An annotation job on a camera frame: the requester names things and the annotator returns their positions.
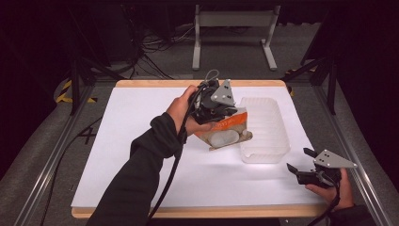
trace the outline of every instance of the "translucent plastic bin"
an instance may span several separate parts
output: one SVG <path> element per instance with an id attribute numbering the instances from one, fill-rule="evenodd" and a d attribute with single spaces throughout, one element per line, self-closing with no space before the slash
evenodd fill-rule
<path id="1" fill-rule="evenodd" d="M 245 163 L 278 163 L 290 149 L 279 105 L 272 98 L 244 97 L 240 106 L 247 108 L 247 129 L 253 138 L 240 143 Z"/>

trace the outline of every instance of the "person's right hand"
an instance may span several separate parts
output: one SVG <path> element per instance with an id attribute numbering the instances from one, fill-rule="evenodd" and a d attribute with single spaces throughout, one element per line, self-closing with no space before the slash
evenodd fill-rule
<path id="1" fill-rule="evenodd" d="M 321 196 L 328 205 L 331 204 L 337 194 L 335 187 L 324 189 L 320 186 L 308 184 L 305 185 L 305 188 Z M 352 186 L 350 185 L 346 169 L 341 169 L 340 197 L 340 202 L 335 206 L 334 210 L 349 208 L 355 205 L 353 202 Z"/>

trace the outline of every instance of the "person's right arm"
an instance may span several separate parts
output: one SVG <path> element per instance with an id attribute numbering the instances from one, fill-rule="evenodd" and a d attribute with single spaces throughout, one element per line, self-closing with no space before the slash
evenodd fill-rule
<path id="1" fill-rule="evenodd" d="M 373 226 L 375 222 L 368 212 L 366 206 L 355 205 L 352 195 L 352 186 L 350 185 L 346 169 L 341 169 L 340 181 L 340 202 L 334 207 L 333 211 L 328 215 L 331 219 L 331 226 Z M 335 187 L 324 189 L 320 186 L 305 185 L 305 187 L 321 196 L 330 205 L 334 200 L 337 191 Z"/>

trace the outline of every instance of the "table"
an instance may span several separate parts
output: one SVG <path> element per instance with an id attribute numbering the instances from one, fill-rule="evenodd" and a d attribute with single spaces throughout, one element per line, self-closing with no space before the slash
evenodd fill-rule
<path id="1" fill-rule="evenodd" d="M 200 81 L 119 81 L 113 89 L 87 165 L 77 187 L 72 215 L 89 218 L 106 187 L 129 157 L 130 142 L 145 132 L 150 120 L 167 109 L 188 85 Z M 231 81 L 237 104 L 243 96 L 274 97 L 290 139 L 291 151 L 278 164 L 245 164 L 239 144 L 208 151 L 197 137 L 189 137 L 175 179 L 155 218 L 276 218 L 314 217 L 325 208 L 318 196 L 298 185 L 286 162 L 300 170 L 314 168 L 303 154 L 311 148 L 282 81 Z M 158 200 L 173 157 L 164 161 Z"/>

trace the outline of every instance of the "person's left hand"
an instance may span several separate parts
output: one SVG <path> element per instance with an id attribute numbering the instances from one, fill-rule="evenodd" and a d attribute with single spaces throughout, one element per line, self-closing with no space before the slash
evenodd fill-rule
<path id="1" fill-rule="evenodd" d="M 167 113 L 174 120 L 176 126 L 176 134 L 179 134 L 180 128 L 182 127 L 185 112 L 188 109 L 188 99 L 190 96 L 198 90 L 197 87 L 189 86 L 181 97 L 175 98 L 170 104 Z M 214 126 L 213 123 L 205 123 L 199 125 L 191 116 L 188 117 L 185 124 L 187 135 L 190 136 L 198 131 L 209 131 Z"/>

